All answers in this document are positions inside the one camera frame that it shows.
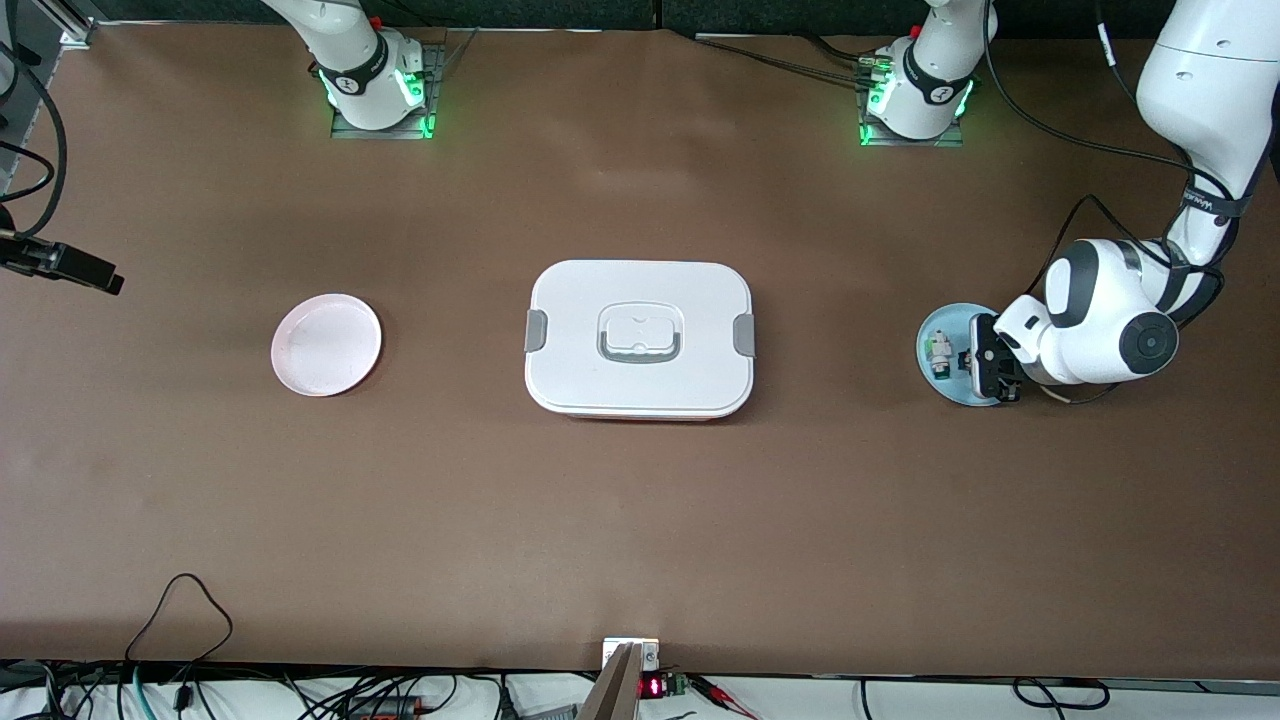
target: light blue cable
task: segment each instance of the light blue cable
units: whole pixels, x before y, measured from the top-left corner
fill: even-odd
[[[138,678],[138,667],[133,669],[133,694],[138,696],[138,705],[142,706],[142,714],[147,716],[147,720],[156,720],[156,714],[151,711],[147,696],[142,694],[142,680]]]

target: table surface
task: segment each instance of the table surface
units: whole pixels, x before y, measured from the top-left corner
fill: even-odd
[[[1096,42],[996,54],[1046,120],[1165,150]],[[849,91],[666,32],[480,33],[424,142],[330,141],[306,67],[280,27],[64,54],[42,234],[127,283],[0,278],[4,655],[119,657],[189,570],[236,619],[223,660],[573,669],[643,633],[701,671],[1280,679],[1270,174],[1169,369],[974,410],[920,378],[922,319],[1015,297],[1084,192],[1157,233],[1178,172],[1041,135],[989,86],[963,149],[859,147]],[[525,310],[568,258],[737,269],[746,406],[538,407]],[[333,291],[379,313],[383,357],[296,396],[271,333]],[[138,655],[192,657],[219,623],[179,588]]]

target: light blue plate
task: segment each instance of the light blue plate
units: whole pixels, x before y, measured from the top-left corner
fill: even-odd
[[[947,400],[974,407],[997,405],[1000,402],[995,397],[978,397],[974,395],[969,384],[969,373],[960,369],[960,354],[969,350],[969,319],[978,313],[996,314],[991,309],[974,305],[973,302],[943,305],[934,310],[924,320],[924,324],[920,325],[920,332],[915,333],[915,359],[920,363],[920,373],[924,374],[924,379]],[[951,341],[951,377],[945,380],[934,379],[933,368],[929,366],[927,343],[933,331],[942,331],[947,336],[947,340]]]

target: black round joint cap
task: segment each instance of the black round joint cap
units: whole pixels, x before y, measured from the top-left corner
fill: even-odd
[[[1178,327],[1164,313],[1143,313],[1120,333],[1120,357],[1135,374],[1164,368],[1178,351]]]

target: white storage box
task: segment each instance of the white storage box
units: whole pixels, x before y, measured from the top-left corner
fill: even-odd
[[[525,386],[553,413],[709,420],[746,402],[746,281],[716,263],[566,260],[534,283]]]

